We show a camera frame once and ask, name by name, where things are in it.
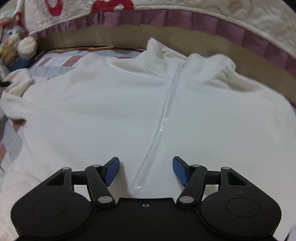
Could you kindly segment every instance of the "white fabric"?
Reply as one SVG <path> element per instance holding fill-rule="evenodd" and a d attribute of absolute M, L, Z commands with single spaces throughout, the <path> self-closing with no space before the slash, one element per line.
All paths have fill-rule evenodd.
<path fill-rule="evenodd" d="M 115 198 L 176 199 L 182 188 L 172 159 L 180 156 L 208 170 L 230 166 L 274 198 L 282 210 L 278 240 L 296 224 L 295 115 L 283 96 L 236 73 L 226 56 L 185 57 L 151 39 L 134 59 L 88 54 L 22 98 L 12 90 L 0 106 L 27 123 L 2 187 L 0 240 L 16 237 L 10 209 L 40 181 L 114 156 L 121 161 L 109 188 Z"/>
<path fill-rule="evenodd" d="M 30 33 L 89 15 L 96 0 L 18 0 Z M 46 2 L 59 16 L 52 16 Z M 237 24 L 296 58 L 296 14 L 281 0 L 132 0 L 135 10 L 174 9 L 200 12 Z M 114 10 L 122 10 L 122 4 Z"/>

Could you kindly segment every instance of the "red patch on sheet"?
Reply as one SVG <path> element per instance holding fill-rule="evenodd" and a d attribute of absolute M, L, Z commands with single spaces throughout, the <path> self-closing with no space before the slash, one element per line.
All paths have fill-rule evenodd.
<path fill-rule="evenodd" d="M 25 123 L 26 123 L 25 120 L 15 120 L 12 126 L 15 131 L 18 131 Z"/>
<path fill-rule="evenodd" d="M 124 10 L 132 10 L 134 8 L 132 0 L 110 0 L 108 2 L 96 0 L 92 6 L 91 13 L 113 11 L 120 4 L 123 5 Z"/>
<path fill-rule="evenodd" d="M 72 67 L 73 64 L 77 63 L 79 59 L 83 56 L 72 56 L 69 60 L 67 60 L 62 66 L 63 67 Z"/>
<path fill-rule="evenodd" d="M 46 58 L 44 59 L 40 64 L 39 66 L 44 66 L 51 58 Z"/>
<path fill-rule="evenodd" d="M 6 154 L 6 147 L 4 146 L 3 142 L 0 144 L 0 164 L 4 159 L 4 156 Z"/>
<path fill-rule="evenodd" d="M 45 0 L 45 4 L 47 6 L 47 9 L 49 11 L 49 13 L 52 16 L 60 16 L 62 14 L 63 11 L 63 2 L 62 0 L 57 0 L 57 3 L 54 7 L 52 7 L 49 3 L 48 0 Z"/>

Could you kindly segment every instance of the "patterned bed sheet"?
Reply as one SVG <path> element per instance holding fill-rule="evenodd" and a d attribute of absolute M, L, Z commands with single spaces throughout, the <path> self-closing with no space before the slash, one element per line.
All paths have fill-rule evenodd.
<path fill-rule="evenodd" d="M 90 52 L 105 58 L 134 58 L 142 51 L 141 49 L 114 49 L 114 47 L 76 48 L 71 51 L 54 50 L 40 57 L 29 68 L 29 71 L 35 83 L 39 83 L 74 69 L 77 61 Z M 0 187 L 5 170 L 16 159 L 22 148 L 21 129 L 24 124 L 24 120 L 11 121 L 0 110 Z"/>

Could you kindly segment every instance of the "plush toy eye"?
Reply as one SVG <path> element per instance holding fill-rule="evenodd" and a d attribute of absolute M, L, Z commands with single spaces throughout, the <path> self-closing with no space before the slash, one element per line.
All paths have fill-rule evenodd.
<path fill-rule="evenodd" d="M 13 35 L 13 32 L 14 32 L 13 29 L 10 29 L 10 30 L 7 31 L 7 34 L 8 35 Z"/>

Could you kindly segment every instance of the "blue gripper pad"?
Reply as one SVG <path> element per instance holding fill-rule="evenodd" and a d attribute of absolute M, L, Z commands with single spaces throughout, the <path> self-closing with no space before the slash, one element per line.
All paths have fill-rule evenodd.
<path fill-rule="evenodd" d="M 120 162 L 118 157 L 111 159 L 104 165 L 104 167 L 107 168 L 104 183 L 107 187 L 109 187 L 119 172 Z"/>
<path fill-rule="evenodd" d="M 174 159 L 173 159 L 173 170 L 174 170 L 174 173 L 176 174 L 177 178 L 179 179 L 181 185 L 185 187 L 187 185 L 187 183 L 189 182 L 190 178 L 187 175 L 186 167 L 184 165 L 182 165 L 177 160 L 176 157 L 174 157 Z"/>

